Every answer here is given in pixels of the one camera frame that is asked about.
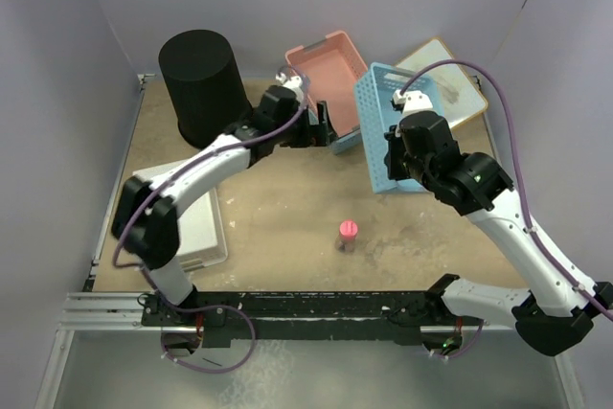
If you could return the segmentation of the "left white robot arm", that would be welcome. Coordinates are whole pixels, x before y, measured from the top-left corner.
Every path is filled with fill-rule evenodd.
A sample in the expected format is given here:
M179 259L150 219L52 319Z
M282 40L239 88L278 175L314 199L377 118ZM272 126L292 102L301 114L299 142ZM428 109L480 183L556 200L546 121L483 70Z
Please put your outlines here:
M111 224L117 251L134 263L165 300L163 311L176 325L190 323L199 310L197 289L178 260L179 219L203 195L248 170L275 147L324 147L332 126L326 102L308 114L299 79L269 86L258 106L224 127L213 142L173 170L144 179L129 177Z

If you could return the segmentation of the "pink perforated plastic basket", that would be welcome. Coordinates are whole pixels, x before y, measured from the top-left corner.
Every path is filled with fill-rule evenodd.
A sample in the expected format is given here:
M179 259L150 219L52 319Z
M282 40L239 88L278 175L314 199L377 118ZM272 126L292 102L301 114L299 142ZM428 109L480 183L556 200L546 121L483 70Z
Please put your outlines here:
M311 111L317 114L317 103L327 103L329 120L338 137L359 128L353 87L368 66L346 32L336 31L314 44L290 49L285 52L285 61L308 78Z

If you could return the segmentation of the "blue perforated plastic basket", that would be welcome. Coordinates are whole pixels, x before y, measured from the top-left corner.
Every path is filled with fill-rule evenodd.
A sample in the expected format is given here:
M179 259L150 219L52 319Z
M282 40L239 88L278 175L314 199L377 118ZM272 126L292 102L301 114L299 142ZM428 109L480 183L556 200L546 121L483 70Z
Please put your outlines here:
M374 193L426 193L426 189L415 180L390 180L384 164L388 151L384 134L391 125L399 122L401 115L392 107L391 99L413 75L414 72L406 69L373 63L353 89Z

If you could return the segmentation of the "large black plastic container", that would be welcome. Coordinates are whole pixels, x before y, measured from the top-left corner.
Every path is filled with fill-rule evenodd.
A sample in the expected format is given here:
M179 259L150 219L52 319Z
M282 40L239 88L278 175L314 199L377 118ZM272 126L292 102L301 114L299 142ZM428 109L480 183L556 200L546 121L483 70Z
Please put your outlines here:
M192 147L206 148L227 125L250 114L234 51L222 34L177 34L162 46L158 63L179 132Z

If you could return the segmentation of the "white perforated plastic basket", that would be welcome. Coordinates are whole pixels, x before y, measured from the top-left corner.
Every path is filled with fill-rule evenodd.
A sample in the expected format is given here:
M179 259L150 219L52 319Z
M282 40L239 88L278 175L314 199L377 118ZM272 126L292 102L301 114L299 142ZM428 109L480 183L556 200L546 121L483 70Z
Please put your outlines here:
M164 249L177 244L176 258L186 272L226 261L228 249L217 190L211 188L200 196L191 190L200 175L197 169L183 173L151 200L132 225L125 248L134 249L138 241L146 248L154 242Z

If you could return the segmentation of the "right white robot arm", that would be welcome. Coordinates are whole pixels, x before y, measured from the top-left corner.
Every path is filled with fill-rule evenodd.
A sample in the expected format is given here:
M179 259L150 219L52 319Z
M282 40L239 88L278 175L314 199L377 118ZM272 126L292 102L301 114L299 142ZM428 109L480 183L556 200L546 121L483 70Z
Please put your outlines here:
M537 352L556 356L581 342L594 318L611 310L612 284L585 275L539 232L501 165L483 152L461 152L445 117L432 110L405 115L385 139L389 175L416 180L478 227L527 284L509 289L445 275L425 303L433 322L478 318L513 328Z

